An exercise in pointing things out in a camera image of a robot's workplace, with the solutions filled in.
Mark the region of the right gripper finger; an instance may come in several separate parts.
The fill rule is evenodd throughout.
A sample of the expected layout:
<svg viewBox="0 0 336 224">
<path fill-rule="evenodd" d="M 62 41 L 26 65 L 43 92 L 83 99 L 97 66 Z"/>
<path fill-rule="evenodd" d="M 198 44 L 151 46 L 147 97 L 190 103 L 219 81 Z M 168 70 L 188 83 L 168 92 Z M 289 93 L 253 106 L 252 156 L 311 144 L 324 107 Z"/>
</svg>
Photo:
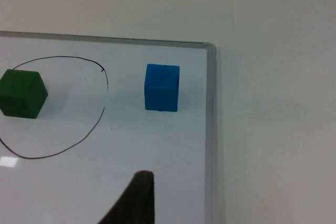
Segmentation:
<svg viewBox="0 0 336 224">
<path fill-rule="evenodd" d="M 141 170 L 100 223 L 155 223 L 154 174 Z"/>
</svg>

